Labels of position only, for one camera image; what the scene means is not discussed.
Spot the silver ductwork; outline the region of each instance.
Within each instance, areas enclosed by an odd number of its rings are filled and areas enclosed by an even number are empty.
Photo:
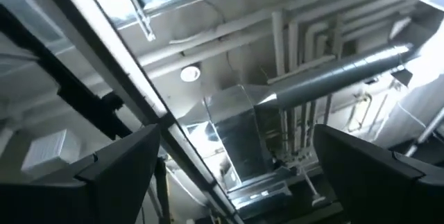
[[[188,130],[191,141],[207,139],[222,144],[231,163],[224,175],[232,180],[229,188],[269,173],[273,162],[265,143],[264,123],[279,125],[278,118],[271,115],[417,58],[421,46],[435,34],[444,16],[429,5],[423,4],[421,8],[421,15],[414,15],[408,24],[398,28],[388,44],[287,76],[270,87],[237,85],[225,89],[204,98],[179,121]]]
[[[204,98],[179,119],[191,142],[207,139],[223,144],[232,164],[227,173],[231,187],[273,170],[272,157],[258,125],[264,122],[258,119],[268,114],[254,109],[267,91],[265,86],[236,85]]]
[[[417,58],[416,52],[436,33],[443,19],[440,10],[430,7],[426,11],[421,16],[413,16],[387,44],[272,84],[260,105],[280,109],[296,107]]]

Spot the fluorescent light fixture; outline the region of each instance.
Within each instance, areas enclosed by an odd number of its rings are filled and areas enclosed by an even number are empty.
[[[190,65],[188,67],[185,67],[180,72],[180,78],[184,82],[188,83],[194,82],[198,80],[199,77],[200,77],[200,69],[196,65]]]

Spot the cable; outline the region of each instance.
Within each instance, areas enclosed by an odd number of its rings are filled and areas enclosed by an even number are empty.
[[[221,18],[222,24],[227,22],[227,19],[225,18],[225,15],[222,13],[222,10],[220,8],[218,8],[216,5],[214,5],[212,2],[209,2],[208,0],[202,0],[202,2],[209,5],[219,15],[219,17]],[[217,26],[216,27],[210,26],[207,29],[205,29],[195,35],[192,35],[192,36],[180,39],[180,40],[171,40],[169,42],[169,44],[182,44],[185,42],[190,42],[192,40],[199,38],[201,35],[204,35],[204,34],[211,32],[211,31],[215,31],[216,28],[217,28]]]
[[[416,123],[419,123],[422,127],[427,128],[427,126],[419,119],[417,119],[414,115],[412,115],[408,110],[404,109],[404,107],[400,104],[400,102],[397,102],[399,108],[408,114],[413,120],[415,120]]]
[[[209,2],[208,0],[204,0],[203,3],[206,3],[207,5],[212,7],[221,16],[222,24],[227,22],[227,19],[225,18],[225,15],[223,14],[222,10],[219,7],[214,5],[212,2]]]

